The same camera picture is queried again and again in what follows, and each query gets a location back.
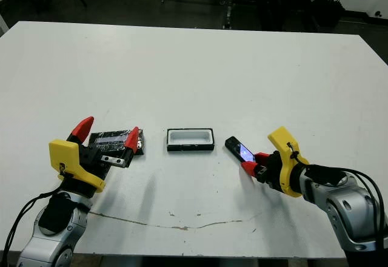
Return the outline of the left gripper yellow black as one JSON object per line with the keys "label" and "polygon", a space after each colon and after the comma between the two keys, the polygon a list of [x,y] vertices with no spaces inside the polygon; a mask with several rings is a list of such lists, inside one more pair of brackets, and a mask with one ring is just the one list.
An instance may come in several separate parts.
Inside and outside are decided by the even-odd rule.
{"label": "left gripper yellow black", "polygon": [[122,157],[108,155],[96,147],[86,147],[82,143],[88,137],[94,117],[80,121],[70,132],[67,141],[49,142],[50,163],[62,180],[61,189],[92,198],[105,188],[105,178],[112,166],[129,167],[138,150],[139,127],[129,133]]}

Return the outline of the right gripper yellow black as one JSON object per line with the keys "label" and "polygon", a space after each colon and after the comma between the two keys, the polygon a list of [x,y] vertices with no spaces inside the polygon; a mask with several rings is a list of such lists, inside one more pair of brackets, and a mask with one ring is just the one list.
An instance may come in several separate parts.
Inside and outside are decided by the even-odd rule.
{"label": "right gripper yellow black", "polygon": [[268,135],[275,147],[271,154],[258,152],[255,161],[245,161],[241,167],[249,175],[256,175],[260,183],[291,197],[301,196],[299,176],[302,165],[308,161],[300,157],[298,142],[285,127],[279,127]]}

